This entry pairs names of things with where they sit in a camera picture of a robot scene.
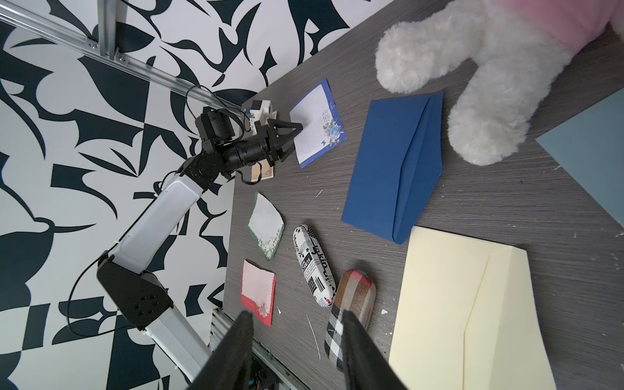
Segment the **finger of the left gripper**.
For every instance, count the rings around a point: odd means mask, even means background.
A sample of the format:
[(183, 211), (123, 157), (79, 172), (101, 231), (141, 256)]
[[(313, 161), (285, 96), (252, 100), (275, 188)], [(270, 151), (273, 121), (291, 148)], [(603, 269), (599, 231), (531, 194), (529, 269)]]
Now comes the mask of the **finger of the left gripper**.
[(302, 130), (301, 123), (270, 119), (270, 156), (290, 156), (295, 151), (294, 138)]

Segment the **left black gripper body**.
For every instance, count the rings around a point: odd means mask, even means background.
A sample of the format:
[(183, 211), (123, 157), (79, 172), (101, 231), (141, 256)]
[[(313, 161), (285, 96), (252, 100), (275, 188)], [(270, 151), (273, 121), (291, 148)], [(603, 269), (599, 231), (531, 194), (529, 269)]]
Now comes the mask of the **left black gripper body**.
[(274, 166), (284, 162), (284, 143), (280, 140), (280, 131), (285, 128), (284, 121), (268, 120), (261, 125), (255, 136), (239, 137), (233, 142), (233, 167), (252, 166), (264, 160)]

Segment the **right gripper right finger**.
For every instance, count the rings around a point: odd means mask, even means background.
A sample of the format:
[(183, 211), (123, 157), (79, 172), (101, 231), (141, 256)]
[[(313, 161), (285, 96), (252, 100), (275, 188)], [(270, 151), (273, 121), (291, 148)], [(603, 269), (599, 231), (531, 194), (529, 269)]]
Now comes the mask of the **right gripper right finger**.
[(406, 390), (357, 316), (345, 310), (342, 323), (341, 349), (346, 388)]

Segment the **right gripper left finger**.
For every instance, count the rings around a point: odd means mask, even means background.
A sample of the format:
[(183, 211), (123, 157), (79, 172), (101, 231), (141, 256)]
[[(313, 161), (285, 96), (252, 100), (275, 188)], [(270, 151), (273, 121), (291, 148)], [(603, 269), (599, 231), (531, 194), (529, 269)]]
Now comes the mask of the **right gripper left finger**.
[(243, 311), (188, 390), (248, 389), (254, 337), (253, 314)]

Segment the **small white letter paper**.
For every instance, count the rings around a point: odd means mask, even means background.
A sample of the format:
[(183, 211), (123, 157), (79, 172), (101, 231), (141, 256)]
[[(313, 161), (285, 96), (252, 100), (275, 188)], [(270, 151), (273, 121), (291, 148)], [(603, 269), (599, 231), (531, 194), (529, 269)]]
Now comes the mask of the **small white letter paper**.
[(341, 144), (346, 132), (328, 80), (323, 78), (289, 112), (292, 122), (303, 130), (294, 138), (300, 168)]

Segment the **white letter paper green border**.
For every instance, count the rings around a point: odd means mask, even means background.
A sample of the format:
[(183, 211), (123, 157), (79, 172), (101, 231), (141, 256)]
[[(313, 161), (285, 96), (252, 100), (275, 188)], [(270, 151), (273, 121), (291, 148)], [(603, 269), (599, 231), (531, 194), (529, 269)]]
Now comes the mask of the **white letter paper green border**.
[(267, 261), (276, 255), (284, 227), (284, 220), (276, 207), (264, 195), (255, 193), (247, 228)]

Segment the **cream envelope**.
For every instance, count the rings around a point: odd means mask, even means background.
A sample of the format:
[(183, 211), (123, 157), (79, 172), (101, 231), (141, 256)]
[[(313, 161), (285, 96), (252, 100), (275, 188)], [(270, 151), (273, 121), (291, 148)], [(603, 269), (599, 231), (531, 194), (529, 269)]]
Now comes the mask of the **cream envelope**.
[(389, 363), (409, 389), (553, 389), (526, 251), (416, 227)]

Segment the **dark blue envelope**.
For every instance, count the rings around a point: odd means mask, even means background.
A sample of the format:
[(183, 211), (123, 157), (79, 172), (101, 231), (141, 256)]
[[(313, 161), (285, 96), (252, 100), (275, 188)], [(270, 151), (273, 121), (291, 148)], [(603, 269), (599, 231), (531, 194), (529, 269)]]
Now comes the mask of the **dark blue envelope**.
[(409, 237), (443, 170), (444, 94), (374, 100), (342, 221), (398, 245)]

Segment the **light blue envelope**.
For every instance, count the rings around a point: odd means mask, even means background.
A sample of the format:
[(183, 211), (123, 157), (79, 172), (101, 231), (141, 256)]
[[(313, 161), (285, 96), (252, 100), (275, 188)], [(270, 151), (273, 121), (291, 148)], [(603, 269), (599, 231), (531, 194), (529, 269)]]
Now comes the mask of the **light blue envelope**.
[(537, 138), (618, 224), (623, 224), (623, 90)]

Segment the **beige lined letter paper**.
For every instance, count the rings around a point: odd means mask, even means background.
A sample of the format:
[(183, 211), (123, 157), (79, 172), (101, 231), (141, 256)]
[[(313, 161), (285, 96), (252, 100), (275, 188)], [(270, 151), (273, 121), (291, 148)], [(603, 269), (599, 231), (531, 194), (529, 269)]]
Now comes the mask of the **beige lined letter paper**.
[(274, 167), (267, 161), (258, 162), (251, 167), (251, 180), (256, 182), (258, 180), (269, 180), (274, 178)]

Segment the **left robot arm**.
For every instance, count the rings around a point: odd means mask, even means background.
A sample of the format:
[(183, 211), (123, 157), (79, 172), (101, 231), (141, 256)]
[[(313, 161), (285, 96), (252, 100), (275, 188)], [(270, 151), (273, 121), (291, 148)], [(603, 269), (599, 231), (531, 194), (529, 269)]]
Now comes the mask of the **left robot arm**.
[(187, 159), (119, 242), (102, 254), (97, 279), (121, 314), (146, 333), (189, 380), (196, 380), (211, 356), (209, 347), (175, 307), (158, 278), (147, 270), (175, 226), (218, 176), (242, 167), (283, 162), (294, 150), (301, 123), (267, 120), (245, 136), (242, 119), (227, 108), (204, 108), (195, 120), (201, 151)]

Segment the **white black patterned glasses case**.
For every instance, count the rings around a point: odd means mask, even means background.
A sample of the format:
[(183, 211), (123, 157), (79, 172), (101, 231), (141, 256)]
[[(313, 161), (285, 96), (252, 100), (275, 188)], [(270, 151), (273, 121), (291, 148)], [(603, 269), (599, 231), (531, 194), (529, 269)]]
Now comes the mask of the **white black patterned glasses case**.
[(295, 228), (292, 241), (305, 282), (321, 307), (330, 307), (336, 295), (336, 281), (328, 259), (313, 230), (306, 224)]

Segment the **white plush bear pink shirt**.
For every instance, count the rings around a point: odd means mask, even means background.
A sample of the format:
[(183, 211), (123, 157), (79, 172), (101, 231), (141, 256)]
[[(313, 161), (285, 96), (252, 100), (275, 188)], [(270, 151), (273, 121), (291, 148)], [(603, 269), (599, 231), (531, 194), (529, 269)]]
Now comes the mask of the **white plush bear pink shirt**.
[(518, 150), (552, 83), (607, 28), (622, 34), (622, 2), (452, 1), (386, 30), (376, 77), (387, 91), (408, 94), (474, 61), (449, 114), (448, 139), (466, 162), (487, 166)]

